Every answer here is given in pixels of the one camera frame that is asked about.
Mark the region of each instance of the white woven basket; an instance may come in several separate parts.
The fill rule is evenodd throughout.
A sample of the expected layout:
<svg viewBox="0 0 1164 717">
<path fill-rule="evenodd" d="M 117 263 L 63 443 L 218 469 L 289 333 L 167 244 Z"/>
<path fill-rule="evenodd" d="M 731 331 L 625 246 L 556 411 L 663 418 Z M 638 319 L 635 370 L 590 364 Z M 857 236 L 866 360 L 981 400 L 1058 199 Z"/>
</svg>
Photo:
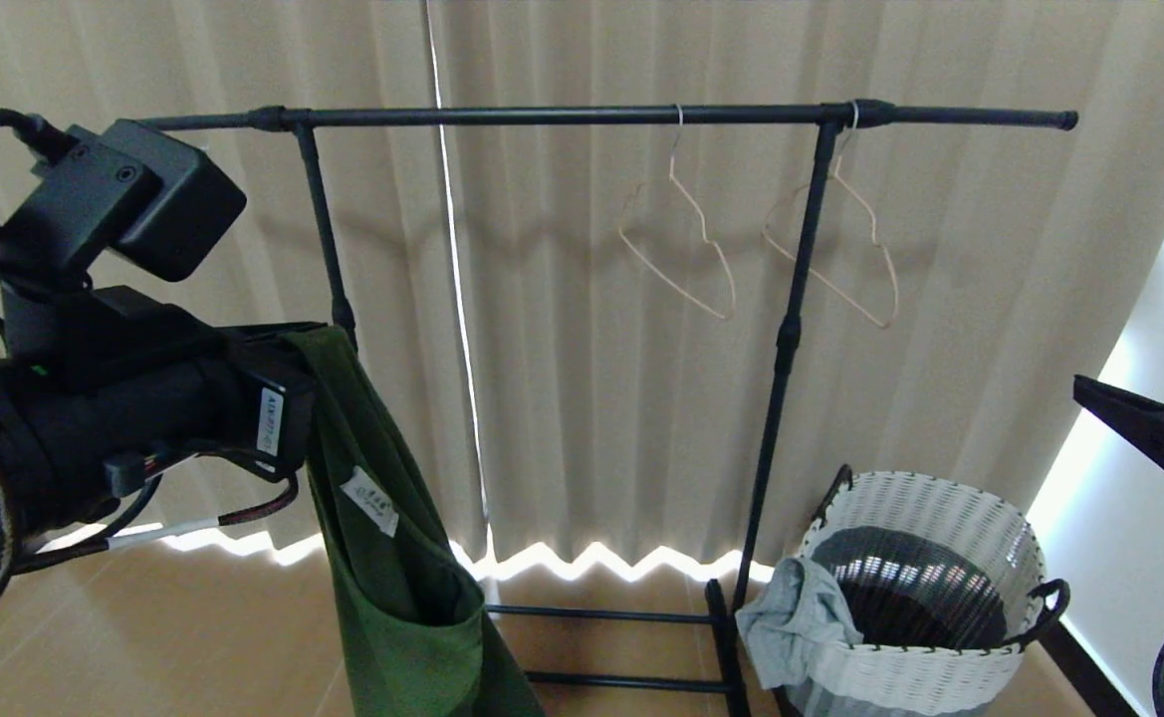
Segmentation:
<svg viewBox="0 0 1164 717">
<path fill-rule="evenodd" d="M 1023 648 L 1067 606 L 1067 584 L 1043 584 L 1042 549 L 1023 513 L 973 487 L 917 473 L 839 473 L 801 556 L 850 527 L 885 527 L 935 541 L 989 577 L 1002 599 L 1008 640 L 989 649 L 818 644 L 804 684 L 787 697 L 804 717 L 868 714 L 959 716 L 987 711 L 1023 661 Z M 1045 597 L 1058 591 L 1055 609 Z"/>
</svg>

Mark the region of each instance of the green garment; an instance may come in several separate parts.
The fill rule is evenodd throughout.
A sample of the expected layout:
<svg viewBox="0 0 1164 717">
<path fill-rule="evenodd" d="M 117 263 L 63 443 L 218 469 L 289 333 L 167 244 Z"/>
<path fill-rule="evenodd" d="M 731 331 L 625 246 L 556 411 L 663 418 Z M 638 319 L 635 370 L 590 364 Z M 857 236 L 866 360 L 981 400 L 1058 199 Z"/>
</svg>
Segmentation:
<svg viewBox="0 0 1164 717">
<path fill-rule="evenodd" d="M 326 327 L 286 339 L 319 379 L 307 469 L 355 716 L 540 716 L 345 333 Z M 354 474 L 365 507 L 341 489 Z M 365 487 L 370 478 L 382 492 Z M 390 499 L 385 507 L 382 494 Z M 388 519 L 393 510 L 398 521 Z"/>
</svg>

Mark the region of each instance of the laundry basket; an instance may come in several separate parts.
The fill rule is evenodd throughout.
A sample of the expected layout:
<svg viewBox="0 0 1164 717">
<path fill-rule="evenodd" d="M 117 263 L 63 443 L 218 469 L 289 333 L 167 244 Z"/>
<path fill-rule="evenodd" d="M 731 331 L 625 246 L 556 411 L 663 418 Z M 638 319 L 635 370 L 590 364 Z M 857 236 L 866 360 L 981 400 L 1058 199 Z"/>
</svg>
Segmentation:
<svg viewBox="0 0 1164 717">
<path fill-rule="evenodd" d="M 917 473 L 843 467 L 800 555 L 832 573 L 865 634 L 815 645 L 786 688 L 804 717 L 984 714 L 1069 604 L 1018 509 Z"/>
</svg>

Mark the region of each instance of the curtain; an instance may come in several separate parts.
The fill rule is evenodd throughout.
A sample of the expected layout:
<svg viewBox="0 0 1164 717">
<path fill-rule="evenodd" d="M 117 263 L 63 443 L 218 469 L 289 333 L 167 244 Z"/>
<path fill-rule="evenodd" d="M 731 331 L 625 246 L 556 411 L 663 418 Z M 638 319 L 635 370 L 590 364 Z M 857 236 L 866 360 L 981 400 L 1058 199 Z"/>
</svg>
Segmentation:
<svg viewBox="0 0 1164 717">
<path fill-rule="evenodd" d="M 0 1 L 0 106 L 66 128 L 113 119 L 263 105 L 431 106 L 419 3 L 214 3 L 208 0 Z M 292 136 L 182 134 L 249 197 L 199 271 L 166 285 L 104 257 L 95 285 L 127 283 L 213 324 L 329 320 L 329 291 Z M 318 130 L 362 361 L 431 482 L 445 525 L 482 551 L 485 524 L 434 128 Z M 0 216 L 34 186 L 30 156 L 0 136 Z M 264 484 L 217 460 L 171 473 L 150 519 L 213 516 L 267 499 Z M 310 499 L 265 525 L 277 548 L 318 531 Z"/>
<path fill-rule="evenodd" d="M 759 556 L 808 526 L 842 462 L 1027 507 L 1164 236 L 1164 3 L 435 3 L 442 104 L 814 104 L 1081 111 L 1077 132 L 890 127 L 844 173 L 896 260 L 880 332 L 817 282 Z M 808 127 L 449 128 L 487 509 L 506 556 L 604 541 L 712 560 L 740 545 L 792 263 L 759 240 L 805 182 Z M 778 213 L 792 250 L 799 205 Z M 868 223 L 831 187 L 814 267 L 890 300 Z"/>
</svg>

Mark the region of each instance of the floor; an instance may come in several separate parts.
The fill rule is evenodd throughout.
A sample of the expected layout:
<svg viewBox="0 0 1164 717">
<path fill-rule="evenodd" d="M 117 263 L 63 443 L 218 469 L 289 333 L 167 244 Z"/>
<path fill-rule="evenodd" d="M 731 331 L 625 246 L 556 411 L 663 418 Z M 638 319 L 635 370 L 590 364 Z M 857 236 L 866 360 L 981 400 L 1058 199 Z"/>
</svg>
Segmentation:
<svg viewBox="0 0 1164 717">
<path fill-rule="evenodd" d="M 532 568 L 501 582 L 499 591 L 504 603 L 705 609 L 700 582 L 669 568 L 633 584 L 602 568 L 575 582 Z M 704 626 L 501 617 L 499 627 L 523 666 L 535 670 L 718 676 Z M 745 670 L 754 716 L 775 716 L 772 697 Z M 703 695 L 538 689 L 558 717 L 726 714 L 723 698 Z M 350 716 L 326 556 L 317 551 L 281 567 L 262 554 L 154 545 L 16 577 L 0 603 L 0 716 L 7 714 Z M 1092 712 L 1032 648 L 989 714 Z"/>
</svg>

